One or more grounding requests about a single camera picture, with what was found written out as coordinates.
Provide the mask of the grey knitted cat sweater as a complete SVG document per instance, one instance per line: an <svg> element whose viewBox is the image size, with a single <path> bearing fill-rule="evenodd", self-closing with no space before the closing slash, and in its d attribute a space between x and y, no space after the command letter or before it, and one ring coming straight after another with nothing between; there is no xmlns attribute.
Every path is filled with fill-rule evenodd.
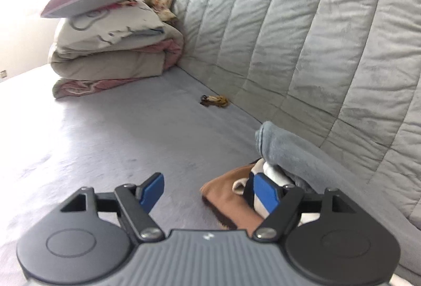
<svg viewBox="0 0 421 286"><path fill-rule="evenodd" d="M266 121L255 134L261 157L284 170L286 176L309 193L351 189L346 169L311 142Z"/></svg>

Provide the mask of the folded white garment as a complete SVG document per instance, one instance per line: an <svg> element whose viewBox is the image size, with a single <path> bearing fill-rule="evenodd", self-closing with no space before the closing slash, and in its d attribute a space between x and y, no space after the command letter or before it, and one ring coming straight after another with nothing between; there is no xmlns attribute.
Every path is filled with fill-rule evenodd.
<svg viewBox="0 0 421 286"><path fill-rule="evenodd" d="M242 177L236 180L233 183L232 191L237 194L241 195L249 204L249 206L253 209L253 195L252 195L252 178L255 174L262 172L266 176L269 177L274 183L278 184L283 192L283 197L285 196L287 190L285 186L295 186L295 183L286 176L284 171L274 165L270 165L266 162L263 158L258 160L255 165L251 168L251 172L249 172L248 177Z"/></svg>

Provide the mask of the light grey bed sheet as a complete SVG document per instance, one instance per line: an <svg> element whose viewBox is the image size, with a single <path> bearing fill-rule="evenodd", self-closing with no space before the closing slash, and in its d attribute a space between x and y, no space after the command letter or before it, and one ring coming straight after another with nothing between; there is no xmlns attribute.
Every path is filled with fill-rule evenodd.
<svg viewBox="0 0 421 286"><path fill-rule="evenodd" d="M179 68L82 97L55 99L48 66L1 82L1 284L25 281L17 240L83 186L110 192L155 172L164 230L216 229L201 186L258 158L259 122L235 105L200 104L208 89Z"/></svg>

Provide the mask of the brown yellow small cloth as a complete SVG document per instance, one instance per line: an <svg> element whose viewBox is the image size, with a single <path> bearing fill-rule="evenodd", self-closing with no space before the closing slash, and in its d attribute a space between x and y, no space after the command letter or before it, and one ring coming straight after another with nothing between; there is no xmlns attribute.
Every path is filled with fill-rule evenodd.
<svg viewBox="0 0 421 286"><path fill-rule="evenodd" d="M200 104L202 106L217 106L219 108L225 108L229 105L229 99L225 96L207 96L202 95Z"/></svg>

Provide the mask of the folded white floral quilt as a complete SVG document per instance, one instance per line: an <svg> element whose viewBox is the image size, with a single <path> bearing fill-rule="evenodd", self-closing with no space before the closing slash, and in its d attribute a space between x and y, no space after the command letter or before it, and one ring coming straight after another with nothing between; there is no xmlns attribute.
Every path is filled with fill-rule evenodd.
<svg viewBox="0 0 421 286"><path fill-rule="evenodd" d="M160 76L177 64L183 46L173 22L162 22L142 0L64 19L48 57L59 77L53 97L87 96Z"/></svg>

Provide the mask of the grey quilted headboard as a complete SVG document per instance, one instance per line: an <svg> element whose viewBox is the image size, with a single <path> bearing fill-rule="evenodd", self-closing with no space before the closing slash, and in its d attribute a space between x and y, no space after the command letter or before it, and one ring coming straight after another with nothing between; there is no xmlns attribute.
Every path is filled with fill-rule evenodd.
<svg viewBox="0 0 421 286"><path fill-rule="evenodd" d="M180 67L394 205L420 284L420 0L176 0Z"/></svg>

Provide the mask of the small floral cloth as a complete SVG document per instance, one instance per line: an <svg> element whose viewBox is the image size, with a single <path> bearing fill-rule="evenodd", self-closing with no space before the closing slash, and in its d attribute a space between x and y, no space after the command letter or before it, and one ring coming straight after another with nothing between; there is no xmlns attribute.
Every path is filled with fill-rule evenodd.
<svg viewBox="0 0 421 286"><path fill-rule="evenodd" d="M172 12L173 3L175 0L142 0L149 6L158 16L158 18L165 23L171 23L177 20L177 16Z"/></svg>

